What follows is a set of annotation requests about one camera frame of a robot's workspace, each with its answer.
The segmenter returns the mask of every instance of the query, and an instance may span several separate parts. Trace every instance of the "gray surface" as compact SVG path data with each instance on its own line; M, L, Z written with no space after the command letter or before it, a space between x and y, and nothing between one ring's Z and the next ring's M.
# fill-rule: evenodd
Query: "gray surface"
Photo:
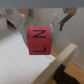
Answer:
M84 0L0 0L0 8L84 7Z

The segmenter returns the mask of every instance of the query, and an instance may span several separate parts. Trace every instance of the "wooden edge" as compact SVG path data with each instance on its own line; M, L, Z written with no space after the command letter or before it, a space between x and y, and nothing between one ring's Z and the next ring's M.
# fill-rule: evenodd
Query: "wooden edge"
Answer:
M58 67L63 64L67 59L68 62L72 57L72 53L76 50L77 46L71 43L61 54L55 59L33 82L32 84L48 84Z

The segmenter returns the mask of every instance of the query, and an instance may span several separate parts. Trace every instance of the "black letter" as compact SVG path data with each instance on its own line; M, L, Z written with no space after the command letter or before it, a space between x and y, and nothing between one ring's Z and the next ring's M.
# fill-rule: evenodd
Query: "black letter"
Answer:
M33 52L46 52L46 47L44 47L44 51L33 51Z
M45 33L46 30L33 30L33 31L34 31L34 32L42 31L42 32L39 33L39 34L34 35L33 38L46 38L46 36L38 36L38 35L40 35L40 34L42 34L42 33Z

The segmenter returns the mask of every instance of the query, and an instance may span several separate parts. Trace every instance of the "red block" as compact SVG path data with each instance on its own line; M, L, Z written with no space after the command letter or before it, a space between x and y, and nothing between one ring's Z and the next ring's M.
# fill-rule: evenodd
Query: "red block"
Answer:
M30 55L50 55L52 44L50 27L29 27L27 44Z

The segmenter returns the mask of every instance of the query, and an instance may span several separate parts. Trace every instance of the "white table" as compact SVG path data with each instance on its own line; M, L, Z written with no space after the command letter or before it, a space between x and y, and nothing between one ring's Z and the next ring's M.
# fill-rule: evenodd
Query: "white table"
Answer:
M52 55L29 55L14 29L0 33L0 84L31 84L54 59Z

